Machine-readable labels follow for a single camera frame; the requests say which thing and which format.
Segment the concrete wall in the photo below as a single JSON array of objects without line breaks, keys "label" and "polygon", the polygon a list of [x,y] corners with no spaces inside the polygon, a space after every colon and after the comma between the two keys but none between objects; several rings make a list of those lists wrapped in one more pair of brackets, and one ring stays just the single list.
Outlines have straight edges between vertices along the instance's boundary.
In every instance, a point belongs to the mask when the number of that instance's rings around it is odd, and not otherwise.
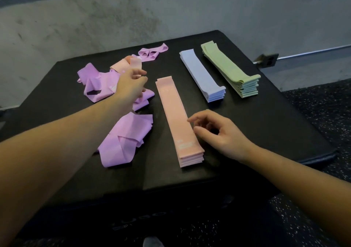
[{"label": "concrete wall", "polygon": [[219,29],[248,57],[351,43],[351,0],[3,0],[0,105],[56,61]]}]

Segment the forearm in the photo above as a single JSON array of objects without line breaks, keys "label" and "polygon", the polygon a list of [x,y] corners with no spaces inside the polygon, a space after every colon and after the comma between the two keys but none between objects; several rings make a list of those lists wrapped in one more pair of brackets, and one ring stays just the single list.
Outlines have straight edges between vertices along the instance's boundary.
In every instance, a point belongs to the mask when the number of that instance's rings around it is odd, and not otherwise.
[{"label": "forearm", "polygon": [[127,108],[112,96],[0,143],[0,245],[84,164]]},{"label": "forearm", "polygon": [[340,243],[351,243],[351,184],[256,147],[245,164],[267,178]]}]

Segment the black padded surface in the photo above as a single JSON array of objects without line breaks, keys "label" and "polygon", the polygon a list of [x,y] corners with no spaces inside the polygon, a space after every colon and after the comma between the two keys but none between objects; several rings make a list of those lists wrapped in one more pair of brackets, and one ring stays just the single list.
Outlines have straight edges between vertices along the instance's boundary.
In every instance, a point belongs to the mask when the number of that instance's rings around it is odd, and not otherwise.
[{"label": "black padded surface", "polygon": [[[248,75],[260,74],[258,96],[240,98],[217,69],[203,56],[200,44],[213,40],[233,62]],[[205,162],[181,169],[155,81],[171,75],[188,116],[210,108],[229,117],[257,145],[305,164],[335,157],[335,149],[254,66],[254,64],[220,31],[164,41],[169,50],[155,61],[143,63],[148,72],[146,88],[156,95],[141,114],[153,114],[154,125],[128,165],[106,169],[98,154],[88,162],[48,202],[48,205],[69,204],[102,198],[107,194],[149,191],[203,183],[231,174],[245,180],[247,188],[257,187],[258,174],[241,164],[229,162],[207,144]],[[143,45],[151,48],[162,42]],[[84,86],[77,83],[77,71],[91,62],[101,72],[142,46],[92,54],[60,61],[43,78],[20,108],[6,122],[0,140],[41,124],[65,117],[93,103],[83,95]],[[222,101],[208,104],[179,57],[179,52],[194,48],[210,75],[226,89]]]}]

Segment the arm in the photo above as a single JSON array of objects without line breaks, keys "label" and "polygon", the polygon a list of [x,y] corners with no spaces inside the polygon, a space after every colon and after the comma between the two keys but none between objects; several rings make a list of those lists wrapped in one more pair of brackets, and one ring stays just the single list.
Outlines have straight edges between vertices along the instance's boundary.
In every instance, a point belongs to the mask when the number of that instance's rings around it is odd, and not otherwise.
[{"label": "arm", "polygon": [[129,70],[111,97],[68,117],[0,143],[0,246],[6,246],[31,216],[99,147],[116,122],[132,110],[147,77]]},{"label": "arm", "polygon": [[[194,132],[225,156],[256,170],[340,243],[351,245],[351,184],[260,148],[235,124],[205,110],[188,119]],[[209,130],[219,129],[219,134]]]}]

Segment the hand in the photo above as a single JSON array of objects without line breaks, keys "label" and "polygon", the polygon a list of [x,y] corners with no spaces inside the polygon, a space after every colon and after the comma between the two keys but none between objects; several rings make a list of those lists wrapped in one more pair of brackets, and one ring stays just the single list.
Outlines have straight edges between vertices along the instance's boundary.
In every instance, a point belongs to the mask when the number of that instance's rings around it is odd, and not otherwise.
[{"label": "hand", "polygon": [[[195,113],[188,122],[194,122],[194,133],[200,138],[239,162],[245,162],[249,152],[256,147],[230,119],[211,110]],[[218,129],[219,134],[211,133],[211,129]]]},{"label": "hand", "polygon": [[137,98],[143,96],[144,85],[147,82],[146,71],[140,69],[130,69],[122,73],[119,77],[116,97],[122,98],[128,105],[132,105]]}]

